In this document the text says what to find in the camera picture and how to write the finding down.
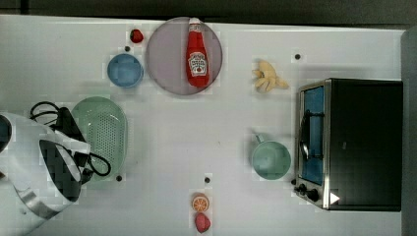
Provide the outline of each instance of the orange slice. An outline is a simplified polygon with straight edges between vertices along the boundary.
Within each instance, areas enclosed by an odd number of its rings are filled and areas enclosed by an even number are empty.
[[[204,194],[198,194],[194,197],[192,206],[198,212],[206,211],[209,208],[209,199]]]

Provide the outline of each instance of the white robot body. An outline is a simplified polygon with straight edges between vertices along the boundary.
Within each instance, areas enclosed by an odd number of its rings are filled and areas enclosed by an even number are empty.
[[[2,213],[0,231],[24,235],[78,199],[82,174],[73,154],[89,154],[90,146],[28,118],[3,112],[0,134],[0,172],[5,176],[0,179],[5,186],[0,193],[7,192],[8,201],[15,200],[11,205],[0,205],[8,209],[7,217],[12,219],[3,219]],[[10,228],[13,221],[16,227]]]

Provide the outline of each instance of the dark floor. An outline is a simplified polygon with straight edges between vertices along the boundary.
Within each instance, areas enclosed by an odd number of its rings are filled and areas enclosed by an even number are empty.
[[[1,0],[0,13],[274,25],[360,25],[407,28],[417,23],[415,0]]]

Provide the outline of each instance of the teal mug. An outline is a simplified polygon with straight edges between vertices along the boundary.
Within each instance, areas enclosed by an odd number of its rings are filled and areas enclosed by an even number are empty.
[[[258,146],[252,155],[252,166],[264,179],[276,180],[284,176],[291,165],[288,149],[277,142],[265,141],[256,135]]]

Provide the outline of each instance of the round plate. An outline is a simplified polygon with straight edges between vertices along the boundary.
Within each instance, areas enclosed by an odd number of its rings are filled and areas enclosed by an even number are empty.
[[[125,159],[127,147],[127,120],[123,110],[107,98],[94,96],[80,101],[71,113],[91,145],[91,152],[110,162],[111,171],[107,176],[93,174],[91,180],[103,180],[117,173]],[[97,171],[107,171],[103,161],[92,158],[91,162]]]
[[[134,56],[119,54],[108,63],[107,76],[114,85],[130,88],[142,80],[144,69]]]
[[[149,75],[165,90],[175,94],[190,95],[205,88],[189,84],[186,74],[188,22],[190,18],[175,18],[160,26],[150,37],[147,49]],[[215,33],[202,24],[203,38],[208,54],[209,81],[212,84],[220,72],[222,52]]]

